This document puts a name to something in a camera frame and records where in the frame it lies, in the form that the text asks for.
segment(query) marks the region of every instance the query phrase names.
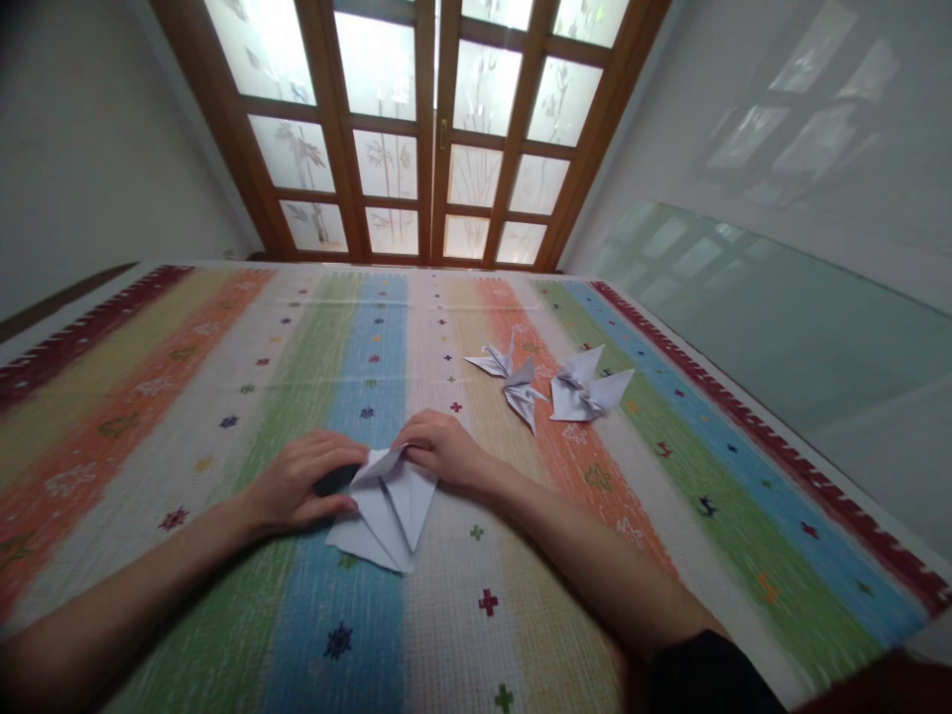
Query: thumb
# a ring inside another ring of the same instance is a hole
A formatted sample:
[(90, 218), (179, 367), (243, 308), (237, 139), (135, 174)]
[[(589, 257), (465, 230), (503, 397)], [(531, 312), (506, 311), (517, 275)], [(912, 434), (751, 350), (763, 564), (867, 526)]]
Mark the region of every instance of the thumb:
[(326, 498), (312, 498), (301, 504), (293, 518), (299, 526), (307, 526), (314, 521), (344, 513), (356, 513), (357, 502), (346, 494), (334, 494)]
[(411, 464), (420, 466), (427, 471), (432, 471), (433, 473), (438, 473), (439, 471), (439, 458), (437, 458), (436, 454), (432, 451), (419, 448), (418, 446), (408, 446), (404, 451), (404, 456)]

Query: striped tablecloth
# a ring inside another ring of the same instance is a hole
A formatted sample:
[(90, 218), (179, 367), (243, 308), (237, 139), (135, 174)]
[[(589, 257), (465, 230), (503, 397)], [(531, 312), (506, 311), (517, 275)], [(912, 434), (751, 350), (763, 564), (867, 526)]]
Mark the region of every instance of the striped tablecloth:
[[(5, 635), (239, 491), (290, 439), (322, 427), (382, 448), (424, 408), (649, 551), (787, 706), (948, 605), (944, 563), (607, 285), (146, 266), (87, 302), (5, 346), (22, 353), (0, 369)], [(513, 330), (545, 394), (560, 360), (605, 344), (605, 374), (636, 369), (621, 406), (580, 424), (538, 402), (533, 437), (462, 359)], [(614, 647), (482, 508), (437, 491), (409, 576), (325, 537), (237, 563), (110, 708), (619, 707)]]

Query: white paper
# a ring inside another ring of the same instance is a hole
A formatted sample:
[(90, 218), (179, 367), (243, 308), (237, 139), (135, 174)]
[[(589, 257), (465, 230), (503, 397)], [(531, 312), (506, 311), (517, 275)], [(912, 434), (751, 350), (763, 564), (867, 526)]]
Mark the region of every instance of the white paper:
[(516, 331), (509, 341), (509, 354), (503, 354), (491, 344), (483, 340), (486, 346), (484, 352), (489, 353), (489, 357), (465, 357), (467, 362), (479, 367), (484, 372), (488, 372), (494, 377), (505, 377), (503, 384), (503, 394), (506, 401), (512, 407), (516, 414), (522, 417), (526, 423), (536, 433), (536, 399), (548, 402), (540, 392), (533, 389), (533, 379), (536, 378), (536, 360), (530, 357), (523, 363), (523, 366), (513, 372), (513, 352), (516, 350)]
[(635, 370), (594, 379), (605, 345), (580, 352), (562, 363), (552, 380), (552, 420), (591, 421), (617, 407)]
[(414, 571), (414, 552), (436, 478), (401, 458), (404, 447), (371, 451), (348, 493), (360, 511), (338, 516), (327, 545), (398, 572)]

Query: yellow stripe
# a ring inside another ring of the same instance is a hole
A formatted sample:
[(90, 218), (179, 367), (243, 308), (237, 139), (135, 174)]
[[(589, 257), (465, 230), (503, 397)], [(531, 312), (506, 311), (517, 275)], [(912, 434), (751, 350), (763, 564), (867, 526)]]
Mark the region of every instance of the yellow stripe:
[(199, 305), (217, 293), (229, 270), (187, 276), (131, 321), (0, 418), (0, 493), (122, 384), (153, 349)]
[[(452, 323), (457, 359), (479, 355), (482, 337), (493, 334), (487, 308), (471, 280), (446, 282), (456, 308)], [(464, 374), (473, 370), (472, 379), (463, 379), (463, 385), (476, 440), (554, 490), (535, 437), (506, 404), (501, 380), (493, 385), (495, 389), (487, 389), (492, 378), (475, 366), (462, 365), (460, 369)], [(617, 710), (618, 683), (608, 645), (597, 625), (532, 548), (509, 529), (505, 533), (500, 538), (500, 559), (506, 575), (505, 605), (518, 613), (515, 639), (525, 689), (520, 692), (520, 710)]]

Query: blue stripe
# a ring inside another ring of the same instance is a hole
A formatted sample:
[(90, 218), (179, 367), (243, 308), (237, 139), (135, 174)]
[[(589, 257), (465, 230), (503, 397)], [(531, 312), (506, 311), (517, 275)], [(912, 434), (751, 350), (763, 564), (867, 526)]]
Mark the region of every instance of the blue stripe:
[[(635, 362), (638, 372), (743, 484), (777, 529), (803, 554), (830, 590), (874, 638), (891, 647), (922, 627), (927, 616), (920, 603), (873, 565), (871, 557), (861, 546), (847, 540), (837, 527), (832, 526), (771, 459), (736, 431), (719, 409), (712, 407), (670, 368), (653, 344), (630, 327), (624, 317), (619, 317), (594, 288), (582, 283), (563, 283), (563, 286), (589, 316), (612, 335), (618, 347)], [(629, 335), (630, 339), (622, 340), (623, 334)], [(707, 417), (707, 421), (702, 420), (702, 416)], [(764, 480), (769, 481), (773, 488), (765, 487)], [(722, 510), (730, 508), (729, 504), (717, 506)], [(816, 528), (819, 538), (806, 533), (801, 522)], [(872, 596), (860, 589), (860, 582), (873, 589)]]
[[(328, 428), (386, 448), (407, 418), (407, 279), (365, 275), (360, 300)], [(375, 355), (379, 361), (371, 361)], [(367, 409), (373, 415), (361, 416)], [(362, 560), (340, 567), (341, 552), (324, 545), (326, 537), (326, 531), (308, 535), (297, 547), (265, 675), (263, 709), (400, 711), (403, 578)], [(349, 632), (344, 639), (349, 637), (350, 649), (335, 659), (327, 648), (338, 628)]]

